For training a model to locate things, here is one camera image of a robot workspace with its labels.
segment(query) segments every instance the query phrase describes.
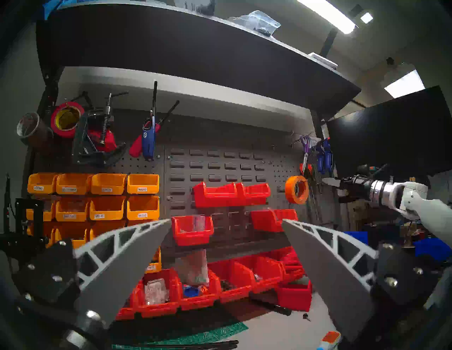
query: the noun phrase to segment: duct tape roll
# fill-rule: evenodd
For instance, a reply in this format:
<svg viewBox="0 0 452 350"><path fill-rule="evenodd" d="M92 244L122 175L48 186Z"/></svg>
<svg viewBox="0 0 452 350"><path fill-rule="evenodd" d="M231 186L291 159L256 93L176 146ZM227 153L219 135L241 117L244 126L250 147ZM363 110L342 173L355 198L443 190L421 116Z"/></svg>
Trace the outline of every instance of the duct tape roll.
<svg viewBox="0 0 452 350"><path fill-rule="evenodd" d="M307 180L303 176L292 176L288 178L285 193L289 203L304 204L309 196Z"/></svg>
<svg viewBox="0 0 452 350"><path fill-rule="evenodd" d="M57 135L73 139L75 129L85 110L76 102L64 102L52 113L51 127Z"/></svg>

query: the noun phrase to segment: gray pegboard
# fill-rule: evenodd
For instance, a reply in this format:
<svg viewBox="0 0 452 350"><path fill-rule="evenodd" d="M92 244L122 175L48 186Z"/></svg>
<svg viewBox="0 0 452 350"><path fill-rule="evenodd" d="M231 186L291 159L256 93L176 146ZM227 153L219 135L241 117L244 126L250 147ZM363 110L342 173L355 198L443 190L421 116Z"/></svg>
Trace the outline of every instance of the gray pegboard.
<svg viewBox="0 0 452 350"><path fill-rule="evenodd" d="M146 111L114 110L112 131L116 141L130 146L141 133L147 114ZM306 205L294 205L286 200L285 182L288 177L300 174L299 165L303 160L301 144L291 145L298 137L282 131L174 115L157 136L154 161L146 161L142 156L132 158L126 152L118 163L107 169L80 167L71 164L71 144L64 141L58 156L45 158L37 155L33 172L159 174L160 218L212 215L215 232L206 248L209 259L213 261L288 245L283 233L255 232L250 222L252 210L293 208L300 221L327 226L335 222L331 187L321 185L321 194L317 186L311 189L316 198L319 220L314 214L311 196ZM309 162L315 165L313 154ZM200 181L208 187L230 182L243 182L245 186L267 182L271 196L265 205L198 209L194 205L192 187ZM172 235L167 235L162 243L162 255L164 261L170 263L174 257L199 248L178 247Z"/></svg>

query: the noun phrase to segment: screw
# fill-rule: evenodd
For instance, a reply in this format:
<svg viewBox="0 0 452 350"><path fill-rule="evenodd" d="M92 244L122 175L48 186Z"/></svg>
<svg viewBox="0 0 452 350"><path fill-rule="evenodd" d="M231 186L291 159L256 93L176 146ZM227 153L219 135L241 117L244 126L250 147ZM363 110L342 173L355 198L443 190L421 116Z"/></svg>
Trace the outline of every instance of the screw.
<svg viewBox="0 0 452 350"><path fill-rule="evenodd" d="M385 282L392 288L397 287L397 284L399 283L394 277L386 277Z"/></svg>

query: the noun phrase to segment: fluorescent light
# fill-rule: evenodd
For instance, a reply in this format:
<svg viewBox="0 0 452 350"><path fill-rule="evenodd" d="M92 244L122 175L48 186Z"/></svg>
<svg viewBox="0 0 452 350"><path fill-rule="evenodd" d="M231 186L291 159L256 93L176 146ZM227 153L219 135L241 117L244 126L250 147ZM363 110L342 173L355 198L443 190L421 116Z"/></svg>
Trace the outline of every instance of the fluorescent light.
<svg viewBox="0 0 452 350"><path fill-rule="evenodd" d="M424 84L416 70L409 72L407 75L404 75L399 80L385 87L385 90L394 98L424 89Z"/></svg>
<svg viewBox="0 0 452 350"><path fill-rule="evenodd" d="M298 0L298 2L325 18L344 34L350 34L355 29L355 23L326 0Z"/></svg>
<svg viewBox="0 0 452 350"><path fill-rule="evenodd" d="M361 17L361 20L362 20L364 23L369 23L370 21L373 20L373 17L372 17L372 15L371 15L370 13L366 12L366 13Z"/></svg>

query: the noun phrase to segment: orange tape roll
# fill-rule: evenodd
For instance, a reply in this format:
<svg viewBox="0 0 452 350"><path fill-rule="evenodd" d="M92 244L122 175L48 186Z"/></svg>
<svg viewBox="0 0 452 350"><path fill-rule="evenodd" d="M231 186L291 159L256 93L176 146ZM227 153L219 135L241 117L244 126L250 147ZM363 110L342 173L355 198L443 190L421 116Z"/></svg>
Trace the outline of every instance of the orange tape roll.
<svg viewBox="0 0 452 350"><path fill-rule="evenodd" d="M298 193L295 192L295 186L298 187ZM292 176L286 181L285 192L289 203L305 204L309 196L308 182L303 176Z"/></svg>

